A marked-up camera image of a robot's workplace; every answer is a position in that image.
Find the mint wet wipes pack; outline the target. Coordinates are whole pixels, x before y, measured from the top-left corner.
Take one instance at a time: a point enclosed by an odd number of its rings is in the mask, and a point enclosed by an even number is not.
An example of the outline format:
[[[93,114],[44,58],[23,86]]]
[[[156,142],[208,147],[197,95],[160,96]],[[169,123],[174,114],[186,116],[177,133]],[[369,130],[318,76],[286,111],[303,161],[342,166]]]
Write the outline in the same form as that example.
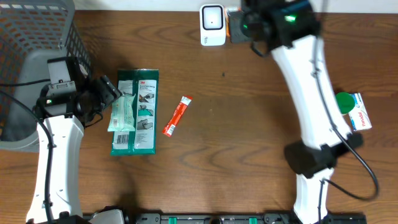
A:
[[[134,113],[133,102],[135,96],[122,95],[112,104],[111,119],[109,121],[108,132],[133,132]]]

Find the green white gloves package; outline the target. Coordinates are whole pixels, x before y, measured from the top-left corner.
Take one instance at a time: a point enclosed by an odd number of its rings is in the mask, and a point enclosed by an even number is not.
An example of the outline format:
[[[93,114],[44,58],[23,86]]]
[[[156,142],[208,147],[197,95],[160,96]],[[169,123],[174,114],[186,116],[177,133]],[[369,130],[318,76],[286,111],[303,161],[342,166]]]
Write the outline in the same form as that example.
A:
[[[111,132],[112,156],[155,154],[158,87],[158,70],[118,70],[118,89],[122,95],[135,96],[132,105],[135,131]]]

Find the red stick sachet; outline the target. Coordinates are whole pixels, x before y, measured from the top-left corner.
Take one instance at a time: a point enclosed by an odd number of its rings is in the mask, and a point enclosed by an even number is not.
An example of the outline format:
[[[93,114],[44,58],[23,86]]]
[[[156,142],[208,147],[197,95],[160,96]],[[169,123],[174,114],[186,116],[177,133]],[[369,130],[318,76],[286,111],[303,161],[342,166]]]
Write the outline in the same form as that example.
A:
[[[168,137],[171,137],[173,134],[174,129],[178,125],[181,117],[183,116],[184,112],[186,111],[189,104],[192,102],[193,98],[191,96],[184,95],[182,96],[180,103],[177,105],[172,118],[164,127],[162,133]]]

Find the green lid jar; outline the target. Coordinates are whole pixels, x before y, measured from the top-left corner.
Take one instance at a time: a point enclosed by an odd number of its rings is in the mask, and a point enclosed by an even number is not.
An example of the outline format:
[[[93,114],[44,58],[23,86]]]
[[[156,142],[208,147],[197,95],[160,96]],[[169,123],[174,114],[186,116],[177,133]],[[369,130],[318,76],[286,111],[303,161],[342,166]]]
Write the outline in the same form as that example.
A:
[[[339,92],[335,98],[341,114],[348,114],[355,107],[354,98],[347,92]]]

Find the white slim box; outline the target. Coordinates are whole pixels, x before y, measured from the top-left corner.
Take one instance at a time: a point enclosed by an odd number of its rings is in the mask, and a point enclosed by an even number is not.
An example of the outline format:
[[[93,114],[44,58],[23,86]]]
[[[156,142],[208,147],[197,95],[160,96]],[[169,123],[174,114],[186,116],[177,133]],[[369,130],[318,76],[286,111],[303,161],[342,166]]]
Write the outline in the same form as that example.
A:
[[[354,108],[348,113],[354,131],[372,128],[368,113],[360,93],[352,93]]]

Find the orange tissue pack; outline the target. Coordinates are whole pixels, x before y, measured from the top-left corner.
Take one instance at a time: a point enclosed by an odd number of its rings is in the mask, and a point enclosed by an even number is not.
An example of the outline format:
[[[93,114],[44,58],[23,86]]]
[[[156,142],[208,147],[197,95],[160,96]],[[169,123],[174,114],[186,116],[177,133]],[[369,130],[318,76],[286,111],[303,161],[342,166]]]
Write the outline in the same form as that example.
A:
[[[227,7],[227,8],[224,10],[224,14],[225,14],[225,20],[226,20],[226,36],[227,36],[228,38],[230,38],[229,12],[230,12],[230,8]]]

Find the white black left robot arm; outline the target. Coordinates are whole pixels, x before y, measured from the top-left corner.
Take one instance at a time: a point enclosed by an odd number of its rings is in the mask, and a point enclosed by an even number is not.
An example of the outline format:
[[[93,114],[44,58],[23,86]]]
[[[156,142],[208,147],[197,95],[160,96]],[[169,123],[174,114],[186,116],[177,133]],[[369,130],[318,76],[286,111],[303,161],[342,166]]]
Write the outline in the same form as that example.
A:
[[[78,164],[84,131],[122,93],[108,77],[92,78],[77,57],[49,59],[47,67],[50,84],[33,107],[39,161],[26,222],[82,221]]]

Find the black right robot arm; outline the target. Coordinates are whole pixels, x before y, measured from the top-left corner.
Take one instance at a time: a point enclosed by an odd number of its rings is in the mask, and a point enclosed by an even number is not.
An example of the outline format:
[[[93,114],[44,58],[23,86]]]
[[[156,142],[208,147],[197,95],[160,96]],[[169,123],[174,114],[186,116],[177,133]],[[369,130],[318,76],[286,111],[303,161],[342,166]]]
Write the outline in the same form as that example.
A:
[[[251,41],[257,55],[271,55],[279,66],[295,105],[300,140],[284,148],[296,174],[294,215],[299,223],[328,219],[328,181],[340,156],[363,145],[336,102],[328,76],[321,22],[309,1],[241,1],[229,31]]]

